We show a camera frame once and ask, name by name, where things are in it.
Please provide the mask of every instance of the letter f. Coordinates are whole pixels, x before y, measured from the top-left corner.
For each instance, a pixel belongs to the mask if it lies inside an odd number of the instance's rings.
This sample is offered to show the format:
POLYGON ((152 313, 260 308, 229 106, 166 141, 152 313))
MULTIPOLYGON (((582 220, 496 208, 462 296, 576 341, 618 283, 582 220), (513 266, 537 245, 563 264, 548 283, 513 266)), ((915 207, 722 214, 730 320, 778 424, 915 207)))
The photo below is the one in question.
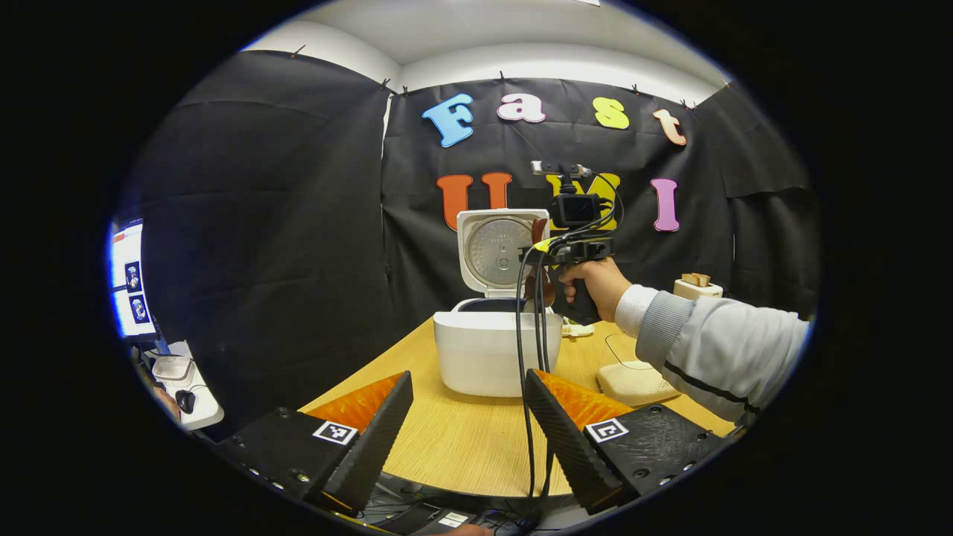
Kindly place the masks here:
POLYGON ((439 130, 443 136, 443 139, 440 140, 440 145, 450 147, 459 140, 474 133, 473 127, 460 125, 460 121, 469 123, 474 120, 474 115, 470 112, 470 109, 463 106, 473 101, 473 97, 467 93, 461 93, 437 104, 423 113, 422 117, 434 121, 436 129, 439 130))

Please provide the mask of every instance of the gray sleeve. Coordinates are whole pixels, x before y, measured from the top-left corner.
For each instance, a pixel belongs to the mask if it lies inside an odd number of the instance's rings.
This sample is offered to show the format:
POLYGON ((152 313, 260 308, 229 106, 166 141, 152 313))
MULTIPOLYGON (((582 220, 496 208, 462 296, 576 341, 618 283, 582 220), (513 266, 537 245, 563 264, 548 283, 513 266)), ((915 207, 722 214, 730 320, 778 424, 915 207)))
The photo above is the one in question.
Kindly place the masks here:
POLYGON ((737 423, 778 392, 807 331, 795 313, 659 292, 642 319, 636 355, 679 392, 737 423))

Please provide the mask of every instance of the white wall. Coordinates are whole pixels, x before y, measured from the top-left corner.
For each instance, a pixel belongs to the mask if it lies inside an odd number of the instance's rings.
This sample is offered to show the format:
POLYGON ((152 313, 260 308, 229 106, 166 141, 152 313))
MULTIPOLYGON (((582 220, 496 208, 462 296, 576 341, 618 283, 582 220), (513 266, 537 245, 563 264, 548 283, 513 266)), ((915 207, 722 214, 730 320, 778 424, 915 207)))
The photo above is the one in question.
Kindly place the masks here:
MULTIPOLYGON (((378 82, 384 78, 396 80, 400 73, 397 62, 384 52, 348 33, 314 22, 289 22, 269 31, 243 50, 294 52, 301 45, 305 45, 299 52, 301 55, 336 63, 378 82)), ((391 82, 388 87, 395 89, 400 86, 391 82)))
MULTIPOLYGON (((512 43, 448 52, 405 65, 399 82, 408 90, 451 82, 499 78, 562 78, 598 82, 657 95, 691 106, 719 88, 657 61, 582 45, 512 43)), ((399 86, 391 86, 398 92, 399 86)))
POLYGON ((499 78, 562 78, 598 82, 639 90, 670 100, 701 102, 719 88, 663 63, 584 45, 564 43, 510 43, 448 52, 401 67, 385 52, 364 41, 323 24, 292 21, 263 35, 246 51, 300 52, 360 72, 373 80, 391 78, 396 92, 499 78))

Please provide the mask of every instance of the yellow letter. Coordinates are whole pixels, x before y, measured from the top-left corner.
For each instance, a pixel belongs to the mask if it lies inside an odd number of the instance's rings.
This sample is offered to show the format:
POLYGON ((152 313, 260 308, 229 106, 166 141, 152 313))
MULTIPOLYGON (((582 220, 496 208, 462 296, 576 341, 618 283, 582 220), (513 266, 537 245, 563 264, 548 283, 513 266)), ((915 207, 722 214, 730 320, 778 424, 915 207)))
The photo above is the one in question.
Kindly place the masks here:
POLYGON ((616 99, 598 96, 593 99, 593 107, 596 108, 596 121, 603 127, 609 127, 610 129, 629 128, 629 117, 622 113, 625 108, 616 99))

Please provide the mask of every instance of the person's arm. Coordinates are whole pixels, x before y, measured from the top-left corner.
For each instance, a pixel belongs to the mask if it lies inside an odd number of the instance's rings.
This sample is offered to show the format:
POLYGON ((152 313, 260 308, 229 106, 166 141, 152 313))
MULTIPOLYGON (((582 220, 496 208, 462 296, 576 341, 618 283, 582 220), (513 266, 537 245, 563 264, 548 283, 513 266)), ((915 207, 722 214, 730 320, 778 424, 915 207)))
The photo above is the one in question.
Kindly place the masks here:
POLYGON ((638 337, 636 355, 722 419, 757 415, 781 388, 807 338, 795 313, 733 299, 695 301, 631 284, 610 259, 568 269, 567 300, 584 278, 604 320, 638 337))

